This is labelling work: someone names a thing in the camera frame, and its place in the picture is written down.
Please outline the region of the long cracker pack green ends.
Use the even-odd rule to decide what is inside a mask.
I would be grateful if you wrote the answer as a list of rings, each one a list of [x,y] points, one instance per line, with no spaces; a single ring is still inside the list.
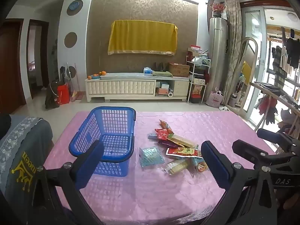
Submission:
[[[195,144],[194,142],[183,138],[181,136],[175,135],[175,134],[170,134],[167,138],[169,141],[172,141],[173,143],[181,146],[181,147],[185,147],[185,148],[193,148],[195,149],[197,144]]]

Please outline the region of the light blue striped snack pack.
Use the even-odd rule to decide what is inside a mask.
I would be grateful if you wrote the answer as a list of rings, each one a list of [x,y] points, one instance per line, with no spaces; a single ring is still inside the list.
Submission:
[[[164,164],[164,158],[157,146],[139,148],[139,159],[142,168]]]

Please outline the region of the clear cracker pack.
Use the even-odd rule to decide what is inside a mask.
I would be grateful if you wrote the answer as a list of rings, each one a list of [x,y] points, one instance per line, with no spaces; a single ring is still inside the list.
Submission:
[[[181,160],[174,160],[168,163],[164,168],[163,171],[169,175],[175,175],[190,166],[191,162],[188,159],[181,159]]]

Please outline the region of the purple snack packet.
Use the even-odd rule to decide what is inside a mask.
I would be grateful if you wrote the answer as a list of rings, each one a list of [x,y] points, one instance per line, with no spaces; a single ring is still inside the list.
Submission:
[[[179,145],[177,145],[169,140],[158,140],[158,143],[163,146],[166,146],[167,148],[179,148]]]

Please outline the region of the white slippers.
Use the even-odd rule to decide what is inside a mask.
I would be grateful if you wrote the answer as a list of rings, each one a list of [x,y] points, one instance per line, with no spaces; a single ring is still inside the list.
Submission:
[[[220,106],[219,110],[220,111],[230,111],[230,109],[228,107],[226,107],[226,106]]]

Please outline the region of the blue plastic basket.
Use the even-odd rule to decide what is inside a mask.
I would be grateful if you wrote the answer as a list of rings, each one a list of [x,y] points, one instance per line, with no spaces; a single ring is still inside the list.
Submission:
[[[78,157],[95,142],[104,145],[103,157],[94,173],[125,177],[134,153],[136,111],[130,107],[96,107],[90,111],[69,144],[71,155]]]

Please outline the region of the pink shopping bag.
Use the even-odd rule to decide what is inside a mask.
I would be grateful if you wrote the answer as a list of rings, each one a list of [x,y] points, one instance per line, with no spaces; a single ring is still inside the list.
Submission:
[[[215,88],[215,90],[209,94],[206,104],[210,107],[219,108],[223,98],[222,92],[218,88]]]

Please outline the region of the pink quilted table cover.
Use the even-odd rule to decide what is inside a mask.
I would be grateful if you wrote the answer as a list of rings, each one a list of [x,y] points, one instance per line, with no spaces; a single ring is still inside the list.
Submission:
[[[128,175],[109,177],[93,175],[81,190],[94,213],[106,224],[182,224],[208,215],[220,200],[211,172],[192,175],[183,170],[175,175],[162,165],[143,168],[139,151],[153,147],[148,134],[166,121],[175,134],[197,145],[209,140],[230,161],[245,168],[252,164],[232,151],[232,143],[241,139],[273,153],[272,149],[232,112],[139,112],[135,122],[135,150],[129,160]]]

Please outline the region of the black bag on floor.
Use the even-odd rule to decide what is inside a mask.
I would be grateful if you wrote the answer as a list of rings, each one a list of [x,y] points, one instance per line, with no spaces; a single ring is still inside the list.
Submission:
[[[57,94],[57,87],[59,86],[58,81],[53,81],[52,83],[49,83],[47,89],[46,89],[46,99],[45,99],[45,109],[55,109],[59,107],[59,96]]]

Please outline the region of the red long snack packet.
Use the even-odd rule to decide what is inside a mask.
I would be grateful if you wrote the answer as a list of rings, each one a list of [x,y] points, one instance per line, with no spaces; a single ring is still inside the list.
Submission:
[[[168,148],[166,151],[167,156],[175,156],[178,158],[202,158],[201,152],[193,148]]]

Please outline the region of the broom and dustpan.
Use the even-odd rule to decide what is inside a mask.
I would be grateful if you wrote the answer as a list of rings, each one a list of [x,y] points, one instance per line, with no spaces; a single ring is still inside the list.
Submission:
[[[76,65],[72,66],[67,63],[66,77],[68,80],[71,102],[75,102],[76,100],[82,100],[84,92],[80,90]]]

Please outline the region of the red bag on floor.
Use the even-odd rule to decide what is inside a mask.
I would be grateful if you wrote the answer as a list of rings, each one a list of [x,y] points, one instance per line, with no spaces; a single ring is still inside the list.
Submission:
[[[58,103],[60,105],[68,104],[70,102],[70,94],[68,84],[60,85],[57,87]]]

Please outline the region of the white standing air conditioner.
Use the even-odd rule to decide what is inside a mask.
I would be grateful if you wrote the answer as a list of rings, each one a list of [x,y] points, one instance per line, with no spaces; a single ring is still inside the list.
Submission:
[[[209,70],[209,82],[206,86],[205,98],[215,88],[221,90],[225,69],[225,55],[228,37],[227,20],[219,17],[212,17],[209,21],[209,49],[208,55],[211,60]]]

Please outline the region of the orange stick snack pack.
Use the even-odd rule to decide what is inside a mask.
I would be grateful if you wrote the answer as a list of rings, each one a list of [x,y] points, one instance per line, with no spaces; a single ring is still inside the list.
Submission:
[[[169,125],[167,122],[165,122],[165,121],[163,121],[163,120],[160,120],[160,126],[161,126],[163,129],[167,130],[167,132],[168,132],[169,134],[174,134],[174,132],[172,131],[170,125]]]

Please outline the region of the white TV cabinet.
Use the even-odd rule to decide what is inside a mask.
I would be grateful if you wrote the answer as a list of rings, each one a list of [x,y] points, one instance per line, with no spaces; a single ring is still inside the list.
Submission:
[[[110,100],[181,100],[188,96],[189,78],[108,73],[85,80],[87,101]]]

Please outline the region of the oranges on blue plate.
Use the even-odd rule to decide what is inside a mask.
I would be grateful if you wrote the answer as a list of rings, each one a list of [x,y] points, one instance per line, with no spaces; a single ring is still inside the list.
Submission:
[[[98,73],[96,73],[96,74],[88,75],[88,76],[87,76],[87,79],[88,79],[88,80],[92,80],[92,79],[100,79],[101,76],[105,76],[106,74],[107,74],[106,71],[100,71],[100,72],[98,72]]]

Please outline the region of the patterned curtain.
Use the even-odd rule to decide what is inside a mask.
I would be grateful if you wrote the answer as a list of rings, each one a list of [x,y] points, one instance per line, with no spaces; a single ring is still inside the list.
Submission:
[[[223,91],[223,103],[230,97],[230,86],[232,84],[234,70],[237,66],[242,41],[242,12],[239,0],[225,0],[226,16],[229,22],[229,68],[226,75]]]

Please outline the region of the white metal shelf rack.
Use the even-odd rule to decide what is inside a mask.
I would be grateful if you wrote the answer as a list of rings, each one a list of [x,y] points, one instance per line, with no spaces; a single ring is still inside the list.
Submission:
[[[189,66],[188,102],[192,104],[203,103],[206,87],[209,82],[211,60],[208,51],[202,51],[197,45],[187,49],[186,65]]]

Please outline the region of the cardboard box on cabinet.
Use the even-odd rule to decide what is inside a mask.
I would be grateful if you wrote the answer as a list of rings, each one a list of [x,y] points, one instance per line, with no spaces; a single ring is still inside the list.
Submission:
[[[190,66],[186,64],[168,63],[168,71],[172,73],[174,77],[188,77]]]

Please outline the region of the blue tissue pack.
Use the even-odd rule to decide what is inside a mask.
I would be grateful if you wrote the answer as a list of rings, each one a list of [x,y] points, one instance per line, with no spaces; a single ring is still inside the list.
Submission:
[[[144,75],[152,75],[153,70],[150,67],[144,67],[143,68],[143,73],[144,73]]]

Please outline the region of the green folded cloth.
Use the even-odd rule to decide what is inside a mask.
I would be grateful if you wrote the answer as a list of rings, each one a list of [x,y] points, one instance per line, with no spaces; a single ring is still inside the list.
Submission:
[[[152,75],[156,77],[173,77],[169,71],[152,71]]]

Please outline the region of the yellow cloth covered television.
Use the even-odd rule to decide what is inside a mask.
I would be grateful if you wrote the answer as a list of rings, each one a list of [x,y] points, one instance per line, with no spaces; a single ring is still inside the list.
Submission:
[[[178,28],[175,24],[149,20],[116,20],[111,25],[107,53],[174,56],[177,42]]]

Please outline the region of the round wall decoration lower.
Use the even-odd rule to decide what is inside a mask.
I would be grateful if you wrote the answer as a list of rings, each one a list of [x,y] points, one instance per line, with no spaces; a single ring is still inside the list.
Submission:
[[[72,48],[77,43],[77,34],[75,32],[69,32],[64,38],[64,46],[66,48]]]

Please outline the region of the round wall plate upper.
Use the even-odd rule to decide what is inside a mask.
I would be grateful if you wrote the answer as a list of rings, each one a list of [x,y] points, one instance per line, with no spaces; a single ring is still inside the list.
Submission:
[[[82,0],[74,0],[70,3],[70,5],[67,8],[67,15],[74,16],[77,13],[81,11],[83,7],[83,1]]]

